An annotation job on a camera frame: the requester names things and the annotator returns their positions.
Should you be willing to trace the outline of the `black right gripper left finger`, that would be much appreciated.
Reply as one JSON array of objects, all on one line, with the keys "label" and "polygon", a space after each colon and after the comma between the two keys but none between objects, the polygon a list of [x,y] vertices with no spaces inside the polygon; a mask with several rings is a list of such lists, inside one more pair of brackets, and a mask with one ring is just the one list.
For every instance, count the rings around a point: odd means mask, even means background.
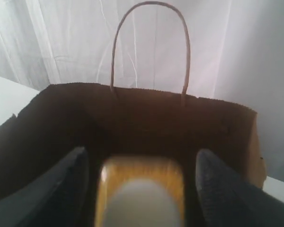
[{"label": "black right gripper left finger", "polygon": [[89,181],[89,160],[76,148],[41,177],[0,200],[0,227],[74,227]]}]

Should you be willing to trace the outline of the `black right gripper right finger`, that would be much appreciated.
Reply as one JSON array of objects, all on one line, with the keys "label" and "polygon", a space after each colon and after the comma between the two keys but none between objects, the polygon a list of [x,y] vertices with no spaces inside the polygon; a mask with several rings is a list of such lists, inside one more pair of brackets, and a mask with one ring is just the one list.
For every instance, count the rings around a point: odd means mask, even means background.
[{"label": "black right gripper right finger", "polygon": [[241,179],[210,150],[197,153],[195,183],[208,227],[284,227],[284,203]]}]

